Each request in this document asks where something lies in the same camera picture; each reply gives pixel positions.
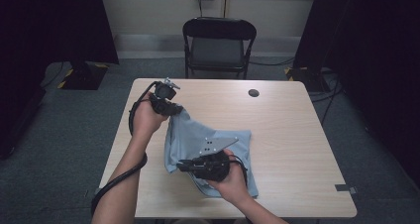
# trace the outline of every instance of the gray carpet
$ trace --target gray carpet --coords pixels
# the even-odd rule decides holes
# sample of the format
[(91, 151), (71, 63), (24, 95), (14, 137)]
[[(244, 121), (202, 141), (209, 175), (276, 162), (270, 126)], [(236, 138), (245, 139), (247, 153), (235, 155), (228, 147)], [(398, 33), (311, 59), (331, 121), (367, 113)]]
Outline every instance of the gray carpet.
[[(254, 57), (274, 63), (284, 57)], [(285, 66), (250, 65), (248, 79), (285, 80)], [(47, 94), (15, 154), (0, 162), (0, 223), (89, 223), (90, 200), (121, 119), (133, 80), (184, 76), (183, 58), (121, 59), (97, 91), (56, 89), (69, 64), (47, 70)], [(199, 72), (195, 78), (235, 78)], [(328, 80), (334, 85), (334, 75)], [(322, 95), (312, 96), (318, 99)], [(320, 119), (329, 100), (316, 102)], [(363, 117), (345, 93), (334, 99), (324, 129), (346, 183), (355, 187), (358, 215), (320, 223), (418, 223), (420, 196), (398, 162), (365, 129)], [(313, 219), (287, 219), (315, 223)], [(139, 220), (137, 223), (155, 223)]]

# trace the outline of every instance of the black circular object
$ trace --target black circular object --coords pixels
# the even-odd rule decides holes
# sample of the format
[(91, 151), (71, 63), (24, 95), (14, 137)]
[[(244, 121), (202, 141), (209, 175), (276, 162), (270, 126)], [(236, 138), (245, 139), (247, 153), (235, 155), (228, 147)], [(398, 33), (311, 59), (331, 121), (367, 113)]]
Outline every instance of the black circular object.
[(248, 94), (250, 94), (250, 96), (252, 97), (258, 97), (260, 95), (259, 91), (256, 89), (250, 89), (250, 91), (248, 91)]

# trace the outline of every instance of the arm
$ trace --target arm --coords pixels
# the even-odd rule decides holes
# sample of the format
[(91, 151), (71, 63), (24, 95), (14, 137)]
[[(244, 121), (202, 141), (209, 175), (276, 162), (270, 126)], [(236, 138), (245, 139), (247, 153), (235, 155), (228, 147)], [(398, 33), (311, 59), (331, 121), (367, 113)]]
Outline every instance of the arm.
[[(109, 181), (142, 160), (152, 134), (166, 119), (166, 117), (155, 113), (149, 101), (140, 104), (134, 118), (133, 137)], [(105, 193), (96, 207), (92, 223), (133, 223), (139, 177), (140, 172), (137, 171)]]
[[(233, 154), (229, 150), (225, 150), (225, 153), (228, 156)], [(225, 200), (237, 207), (254, 224), (287, 223), (269, 212), (248, 194), (244, 176), (238, 164), (231, 164), (230, 172), (223, 181), (207, 181), (220, 192)]]

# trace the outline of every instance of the black cable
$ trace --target black cable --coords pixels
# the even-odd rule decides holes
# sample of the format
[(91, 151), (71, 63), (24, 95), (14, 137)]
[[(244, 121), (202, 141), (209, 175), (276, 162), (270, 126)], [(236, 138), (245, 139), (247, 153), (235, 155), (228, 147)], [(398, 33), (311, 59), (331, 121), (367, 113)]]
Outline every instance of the black cable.
[(337, 91), (338, 84), (339, 84), (339, 78), (337, 78), (336, 86), (334, 86), (333, 95), (331, 96), (330, 102), (328, 103), (328, 106), (325, 109), (324, 116), (322, 117), (322, 120), (321, 120), (321, 126), (324, 126), (324, 121), (325, 121), (325, 118), (327, 117), (328, 110), (330, 109), (331, 104), (333, 103), (334, 97), (337, 95), (336, 91)]
[(149, 85), (149, 87), (145, 90), (145, 92), (142, 93), (140, 98), (133, 104), (132, 109), (129, 111), (130, 112), (130, 115), (129, 115), (129, 130), (130, 130), (131, 135), (133, 135), (133, 121), (134, 121), (134, 115), (136, 114), (136, 110), (139, 107), (141, 102), (146, 101), (146, 100), (143, 100), (143, 98), (149, 92), (149, 90), (151, 90), (151, 88), (153, 86), (155, 86), (156, 84), (158, 84), (158, 82), (156, 82), (156, 81), (151, 83), (151, 85)]
[(139, 171), (142, 167), (145, 166), (147, 162), (148, 162), (148, 155), (146, 155), (145, 153), (142, 160), (137, 165), (135, 165), (130, 170), (122, 173), (121, 175), (117, 176), (116, 178), (112, 179), (104, 187), (102, 187), (101, 190), (98, 193), (96, 193), (96, 195), (92, 199), (92, 203), (90, 206), (90, 214), (92, 214), (93, 216), (93, 214), (95, 213), (96, 207), (98, 206), (99, 200), (102, 198), (103, 195), (105, 195), (107, 191), (109, 191), (111, 188), (113, 188), (115, 185), (117, 185), (118, 183), (120, 183), (122, 180), (126, 179), (133, 173), (136, 173), (137, 171)]
[(242, 169), (242, 173), (244, 175), (244, 180), (245, 180), (245, 186), (248, 187), (248, 175), (247, 175), (247, 168), (245, 168), (244, 166), (244, 162), (241, 160), (241, 158), (235, 156), (235, 155), (229, 155), (229, 157), (234, 157), (236, 159), (238, 159), (238, 161), (229, 161), (229, 163), (236, 163), (239, 164), (239, 166)]
[(223, 2), (223, 17), (226, 18), (226, 9), (228, 8), (228, 0), (225, 0), (225, 2)]
[(200, 17), (203, 17), (203, 11), (201, 10), (201, 0), (198, 0), (198, 7), (200, 7)]
[[(319, 98), (319, 99), (316, 99), (316, 100), (311, 100), (311, 102), (312, 103), (316, 103), (316, 102), (321, 102), (321, 101), (324, 101), (324, 100), (327, 100), (327, 99), (329, 99), (329, 98), (332, 98), (333, 96), (336, 96), (337, 94), (340, 94), (341, 92), (343, 92), (343, 86), (341, 86), (340, 87), (340, 89), (337, 91), (337, 90), (333, 90), (333, 93), (331, 94), (331, 95), (329, 95), (329, 96), (326, 96), (326, 97), (323, 97), (323, 98)], [(327, 94), (327, 92), (324, 92), (324, 93), (318, 93), (318, 94), (313, 94), (313, 95), (309, 95), (309, 96), (320, 96), (320, 95), (325, 95), (325, 94)]]
[(59, 71), (56, 73), (56, 75), (46, 84), (41, 85), (41, 88), (46, 88), (47, 86), (49, 86), (57, 77), (58, 75), (62, 72), (62, 67), (64, 65), (64, 61), (61, 62), (61, 68), (59, 69)]
[(257, 64), (257, 65), (268, 65), (268, 66), (279, 66), (279, 65), (286, 65), (286, 64), (290, 64), (294, 62), (294, 57), (289, 58), (285, 61), (279, 62), (279, 63), (261, 63), (261, 62), (254, 62), (254, 61), (250, 61), (249, 63), (252, 64)]
[[(142, 95), (140, 96), (140, 98), (133, 104), (133, 107), (130, 110), (129, 129), (130, 129), (130, 133), (132, 135), (133, 135), (133, 121), (134, 121), (134, 116), (136, 114), (136, 110), (139, 107), (139, 105), (140, 105), (141, 102), (144, 102), (144, 101), (148, 101), (149, 100), (149, 99), (143, 99), (143, 98), (149, 92), (149, 90), (151, 90), (151, 88), (154, 85), (156, 85), (156, 84), (158, 84), (158, 82), (156, 82), (156, 81), (153, 82), (153, 83), (151, 83), (151, 85), (149, 85), (149, 87), (145, 90), (145, 92), (142, 93)], [(96, 193), (96, 195), (92, 199), (92, 203), (91, 203), (91, 207), (90, 207), (90, 213), (92, 214), (92, 216), (95, 213), (95, 210), (96, 210), (96, 207), (98, 206), (99, 200), (102, 198), (103, 195), (105, 195), (105, 193), (107, 191), (109, 191), (112, 187), (114, 187), (115, 185), (117, 185), (119, 182), (121, 182), (122, 180), (126, 179), (130, 175), (136, 173), (147, 162), (148, 162), (148, 155), (145, 153), (145, 155), (143, 156), (142, 160), (137, 165), (135, 165), (130, 170), (122, 173), (121, 175), (117, 176), (116, 178), (112, 179), (104, 187), (102, 187), (101, 190), (99, 190), (99, 192)]]
[[(336, 81), (337, 79), (338, 79), (338, 76), (336, 76), (335, 79), (331, 79), (328, 82), (328, 88), (331, 88), (331, 82)], [(326, 92), (325, 89), (324, 89), (324, 92), (312, 93), (312, 94), (309, 94), (309, 96), (320, 96), (320, 95), (325, 95), (327, 93), (329, 93), (329, 92)]]

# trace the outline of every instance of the wrist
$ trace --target wrist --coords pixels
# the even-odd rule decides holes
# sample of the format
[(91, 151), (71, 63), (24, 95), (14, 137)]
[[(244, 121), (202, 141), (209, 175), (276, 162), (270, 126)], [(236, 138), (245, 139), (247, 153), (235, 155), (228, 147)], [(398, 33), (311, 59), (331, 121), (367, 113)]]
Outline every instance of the wrist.
[(231, 203), (239, 210), (252, 206), (256, 201), (250, 196), (246, 195), (243, 198), (232, 200)]
[(145, 150), (150, 139), (152, 138), (153, 132), (149, 132), (146, 130), (136, 131), (131, 140), (129, 147), (135, 147)]
[(136, 135), (151, 136), (154, 132), (155, 131), (152, 126), (139, 124), (136, 126), (136, 129), (133, 131), (133, 137)]

